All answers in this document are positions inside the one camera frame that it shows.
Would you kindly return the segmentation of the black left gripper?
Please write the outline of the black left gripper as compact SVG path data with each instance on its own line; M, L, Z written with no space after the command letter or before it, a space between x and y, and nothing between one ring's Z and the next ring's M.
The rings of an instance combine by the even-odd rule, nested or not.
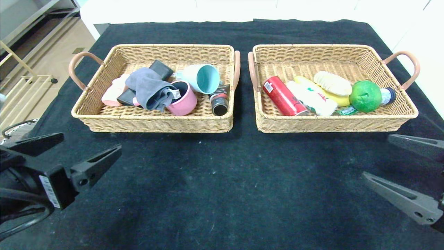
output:
M55 208L64 209L75 196L91 189L122 155L122 145L106 149L70 168L37 158L60 144L63 133L52 133L1 146L1 188L41 195Z

